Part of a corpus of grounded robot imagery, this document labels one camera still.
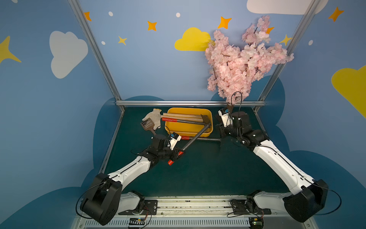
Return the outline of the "wooden handle hoe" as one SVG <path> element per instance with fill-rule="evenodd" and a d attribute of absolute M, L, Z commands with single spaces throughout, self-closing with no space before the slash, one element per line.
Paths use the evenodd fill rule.
<path fill-rule="evenodd" d="M 174 113 L 164 113 L 163 115 L 171 115 L 171 116 L 186 116 L 186 117 L 201 117 L 203 119 L 203 122 L 208 123 L 209 121 L 212 122 L 210 120 L 210 118 L 206 115 L 198 115 L 198 114 L 174 114 Z"/>
<path fill-rule="evenodd" d="M 162 118 L 179 119 L 179 120 L 194 121 L 194 122 L 203 122 L 203 119 L 201 117 L 163 115 Z"/>

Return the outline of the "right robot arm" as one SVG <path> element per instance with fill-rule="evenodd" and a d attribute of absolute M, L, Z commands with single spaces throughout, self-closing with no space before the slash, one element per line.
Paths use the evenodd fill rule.
<path fill-rule="evenodd" d="M 247 212 L 257 214 L 265 209 L 287 212 L 298 222 L 320 216 L 331 190 L 323 180 L 314 180 L 289 160 L 262 130 L 254 130 L 247 113 L 219 110 L 221 137 L 233 137 L 246 146 L 281 178 L 289 191 L 270 193 L 255 191 L 245 202 Z"/>

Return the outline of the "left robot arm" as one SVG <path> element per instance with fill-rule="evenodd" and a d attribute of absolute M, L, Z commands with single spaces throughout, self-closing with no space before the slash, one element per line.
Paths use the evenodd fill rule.
<path fill-rule="evenodd" d="M 175 147 L 181 139 L 175 132 L 168 137 L 155 135 L 151 145 L 137 154 L 131 163 L 110 174 L 98 174 L 88 190 L 77 200 L 76 213 L 104 226 L 117 213 L 140 209 L 144 197 L 135 192 L 123 194 L 122 191 L 160 160 L 168 158 L 173 163 L 183 153 Z"/>

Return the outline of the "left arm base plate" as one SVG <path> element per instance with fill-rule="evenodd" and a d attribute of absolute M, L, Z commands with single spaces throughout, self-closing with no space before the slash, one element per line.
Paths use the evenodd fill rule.
<path fill-rule="evenodd" d="M 145 215 L 149 212 L 149 215 L 156 215 L 158 207 L 158 200 L 145 200 L 144 203 L 139 203 L 136 209 L 134 210 L 126 210 L 119 212 L 118 215 Z"/>

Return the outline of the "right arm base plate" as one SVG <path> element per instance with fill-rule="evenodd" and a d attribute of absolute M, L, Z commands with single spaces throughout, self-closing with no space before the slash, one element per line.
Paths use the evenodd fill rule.
<path fill-rule="evenodd" d="M 250 199 L 232 199 L 230 200 L 234 215 L 271 215 L 270 209 L 259 208 L 253 200 Z"/>

